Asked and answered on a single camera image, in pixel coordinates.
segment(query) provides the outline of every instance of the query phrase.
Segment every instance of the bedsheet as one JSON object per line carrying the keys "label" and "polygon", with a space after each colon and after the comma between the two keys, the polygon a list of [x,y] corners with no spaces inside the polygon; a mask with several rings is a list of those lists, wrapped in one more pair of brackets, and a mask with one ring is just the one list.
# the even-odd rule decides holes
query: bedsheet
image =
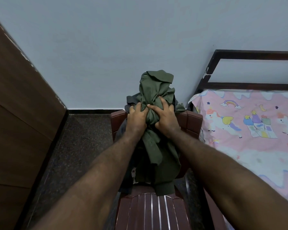
{"label": "bedsheet", "polygon": [[205,143],[288,200],[288,92],[205,90],[190,101],[203,115]]}

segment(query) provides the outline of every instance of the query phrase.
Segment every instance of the unicorn print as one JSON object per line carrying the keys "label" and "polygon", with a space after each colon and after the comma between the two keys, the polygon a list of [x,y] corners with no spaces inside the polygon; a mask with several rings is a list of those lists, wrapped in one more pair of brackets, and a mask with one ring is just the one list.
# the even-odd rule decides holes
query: unicorn print
{"label": "unicorn print", "polygon": [[288,116],[283,113],[277,113],[277,121],[284,125],[283,133],[288,135]]}
{"label": "unicorn print", "polygon": [[237,135],[239,138],[242,138],[242,135],[239,133],[241,129],[237,127],[232,120],[234,119],[231,116],[220,116],[215,110],[208,109],[206,112],[206,119],[212,120],[210,123],[210,130],[215,131],[216,127],[226,130],[231,135]]}

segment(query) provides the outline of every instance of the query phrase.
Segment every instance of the wooden panel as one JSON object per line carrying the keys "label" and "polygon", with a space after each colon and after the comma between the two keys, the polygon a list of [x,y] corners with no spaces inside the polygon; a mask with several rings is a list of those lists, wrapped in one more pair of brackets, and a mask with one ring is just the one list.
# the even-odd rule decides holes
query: wooden panel
{"label": "wooden panel", "polygon": [[1,26],[0,105],[50,140],[65,114],[54,91]]}
{"label": "wooden panel", "polygon": [[30,189],[0,185],[0,230],[13,230]]}
{"label": "wooden panel", "polygon": [[51,140],[0,106],[0,184],[30,188]]}

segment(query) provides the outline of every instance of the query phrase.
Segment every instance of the granite floor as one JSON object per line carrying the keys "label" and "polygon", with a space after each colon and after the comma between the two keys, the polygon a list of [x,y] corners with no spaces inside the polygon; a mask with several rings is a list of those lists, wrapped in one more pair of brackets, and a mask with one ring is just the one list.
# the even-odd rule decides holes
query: granite floor
{"label": "granite floor", "polygon": [[[71,114],[40,181],[22,229],[30,229],[112,144],[110,115]],[[213,229],[200,184],[191,170],[175,185],[187,203],[192,229]],[[104,229],[114,229],[117,194]]]}

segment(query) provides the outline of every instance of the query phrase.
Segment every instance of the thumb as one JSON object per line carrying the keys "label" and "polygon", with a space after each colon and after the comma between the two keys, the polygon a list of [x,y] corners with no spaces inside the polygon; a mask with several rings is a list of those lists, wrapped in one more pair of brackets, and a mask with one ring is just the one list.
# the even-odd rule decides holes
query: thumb
{"label": "thumb", "polygon": [[159,122],[155,123],[155,127],[159,130]]}

